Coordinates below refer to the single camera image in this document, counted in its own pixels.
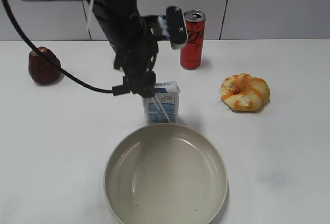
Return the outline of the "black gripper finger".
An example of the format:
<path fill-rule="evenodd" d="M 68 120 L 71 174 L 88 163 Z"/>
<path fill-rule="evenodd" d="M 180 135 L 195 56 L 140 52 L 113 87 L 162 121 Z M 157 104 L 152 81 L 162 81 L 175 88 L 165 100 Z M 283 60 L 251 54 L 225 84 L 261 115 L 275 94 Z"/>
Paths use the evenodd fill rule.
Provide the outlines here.
<path fill-rule="evenodd" d="M 114 96 L 132 93 L 138 94 L 143 98 L 152 98 L 155 95 L 156 74 L 147 73 L 140 77 L 128 78 L 123 76 L 121 85 L 112 87 Z"/>

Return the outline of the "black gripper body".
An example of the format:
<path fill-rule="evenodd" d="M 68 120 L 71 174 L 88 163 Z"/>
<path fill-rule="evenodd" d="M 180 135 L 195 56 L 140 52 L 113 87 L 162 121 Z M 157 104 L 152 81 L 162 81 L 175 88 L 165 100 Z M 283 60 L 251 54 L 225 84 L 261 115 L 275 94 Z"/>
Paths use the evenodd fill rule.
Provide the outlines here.
<path fill-rule="evenodd" d="M 114 68 L 132 85 L 153 85 L 158 41 L 168 40 L 157 16 L 142 17 L 137 0 L 94 0 L 93 13 L 115 51 Z"/>

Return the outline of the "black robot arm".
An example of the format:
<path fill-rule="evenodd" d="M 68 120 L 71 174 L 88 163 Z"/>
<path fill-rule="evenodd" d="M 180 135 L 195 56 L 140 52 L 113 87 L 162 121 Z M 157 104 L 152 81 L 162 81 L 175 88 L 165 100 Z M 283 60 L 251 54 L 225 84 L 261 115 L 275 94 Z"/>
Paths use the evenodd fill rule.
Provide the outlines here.
<path fill-rule="evenodd" d="M 39 85 L 50 85 L 65 75 L 77 78 L 64 70 L 59 59 L 45 47 L 36 47 L 24 34 L 14 17 L 8 0 L 1 0 L 5 12 L 19 36 L 31 48 L 28 61 L 30 77 Z M 86 1 L 115 52 L 114 68 L 123 70 L 123 82 L 108 90 L 113 95 L 138 94 L 144 98 L 155 95 L 156 74 L 153 71 L 158 42 L 169 35 L 158 33 L 159 17 L 141 16 L 137 0 L 22 0 L 22 1 Z"/>

